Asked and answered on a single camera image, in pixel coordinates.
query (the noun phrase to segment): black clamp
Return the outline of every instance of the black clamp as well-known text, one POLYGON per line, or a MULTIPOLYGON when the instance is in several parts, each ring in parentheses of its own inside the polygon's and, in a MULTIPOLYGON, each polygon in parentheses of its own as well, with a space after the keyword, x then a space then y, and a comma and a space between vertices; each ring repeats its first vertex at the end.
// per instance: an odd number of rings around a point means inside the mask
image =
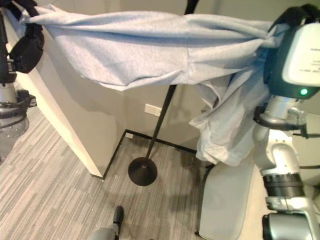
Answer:
MULTIPOLYGON (((23 7, 30 15, 34 17, 39 15, 35 6, 37 3, 33 0, 1 0, 0 7, 8 9, 13 16, 20 20, 22 12, 15 5, 23 7)), ((39 62, 43 54, 43 46, 45 42, 42 33, 42 26, 32 23, 26 24, 24 36, 16 43, 8 54, 6 43, 6 30, 4 26, 3 16, 1 15, 1 78, 0 84, 13 83, 16 79, 14 72, 29 73, 39 62)))
POLYGON ((264 120, 261 118, 261 114, 263 114, 266 110, 265 106, 257 106, 254 110, 254 117, 253 120, 266 128, 280 130, 280 131, 294 131, 294 130, 300 130, 300 136, 304 137, 306 139, 309 138, 308 131, 307 131, 307 125, 299 125, 299 124, 291 124, 291 123, 273 123, 264 120))

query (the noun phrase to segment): beige wall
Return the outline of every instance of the beige wall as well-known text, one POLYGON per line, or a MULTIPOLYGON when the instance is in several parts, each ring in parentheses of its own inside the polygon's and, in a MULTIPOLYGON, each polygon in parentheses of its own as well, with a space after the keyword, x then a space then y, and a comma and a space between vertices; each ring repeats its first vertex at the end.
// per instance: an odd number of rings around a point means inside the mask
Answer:
MULTIPOLYGON (((38 0, 39 5, 44 5, 48 3, 53 3, 57 7, 60 7, 66 11, 84 13, 84 14, 100 14, 107 12, 117 12, 117 11, 164 11, 175 14, 183 14, 184 8, 186 6, 186 0, 38 0)), ((300 6, 306 2, 318 4, 318 0, 199 0, 197 13, 201 14, 219 14, 231 17, 249 19, 249 20, 275 20, 286 8, 290 6, 300 6)), ((66 82, 65 87, 68 94, 73 94, 71 96, 74 99, 74 106, 86 109, 88 112, 87 118, 97 118, 95 121, 104 121, 104 118, 100 118, 101 114, 108 112, 114 112, 114 104, 108 104, 113 101, 118 102, 119 111, 122 109, 124 112, 118 112, 118 116, 122 116, 125 119, 118 119, 121 124, 126 122, 126 128, 151 135, 156 123, 157 117, 144 113, 145 104, 151 104, 161 107, 166 96, 168 86, 145 86, 135 89, 130 89, 125 92, 116 92, 109 89, 104 89, 95 85, 90 81, 86 81, 79 77, 73 78, 75 81, 81 81, 81 86, 73 89, 71 82, 66 82), (88 95, 88 97, 82 99, 81 93, 83 95, 88 95)), ((304 105, 305 109, 315 113, 320 114, 318 105, 320 104, 320 94, 316 98, 306 102, 304 105)), ((196 90, 190 85, 179 85, 177 87, 176 93, 173 97, 171 106, 168 110, 167 116, 164 120, 162 128, 159 133, 159 138, 173 142, 175 144, 180 144, 189 148, 196 148, 197 139, 199 137, 199 132, 197 129, 188 125, 188 122, 195 116, 201 113, 201 109, 204 107, 204 103, 201 101, 196 90)), ((70 118, 73 118, 73 112, 65 112, 70 118)), ((94 138, 97 132, 92 132, 91 136, 94 138)))

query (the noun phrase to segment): gray carpet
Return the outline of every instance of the gray carpet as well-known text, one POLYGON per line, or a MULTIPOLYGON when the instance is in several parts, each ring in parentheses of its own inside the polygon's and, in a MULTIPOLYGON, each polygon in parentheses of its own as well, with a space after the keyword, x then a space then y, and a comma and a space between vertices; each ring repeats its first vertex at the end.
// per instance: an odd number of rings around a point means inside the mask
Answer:
POLYGON ((125 218, 120 240, 195 240, 203 163, 189 152, 156 143, 158 177, 136 186, 132 159, 149 140, 124 138, 104 181, 87 169, 37 108, 30 127, 0 166, 1 240, 86 240, 107 227, 117 205, 125 218))

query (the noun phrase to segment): black cable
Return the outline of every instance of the black cable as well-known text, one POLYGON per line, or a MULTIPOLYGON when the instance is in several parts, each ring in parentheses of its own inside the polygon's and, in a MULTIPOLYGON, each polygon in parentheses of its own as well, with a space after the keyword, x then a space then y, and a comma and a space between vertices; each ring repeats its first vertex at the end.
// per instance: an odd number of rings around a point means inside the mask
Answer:
POLYGON ((22 116, 22 118, 20 118, 19 120, 14 121, 14 122, 9 123, 9 124, 6 124, 6 125, 0 126, 0 129, 8 128, 8 127, 11 127, 11 126, 13 126, 13 125, 15 125, 15 124, 19 124, 19 123, 21 123, 23 120, 25 120, 26 118, 27 118, 27 114, 24 114, 24 115, 22 116))

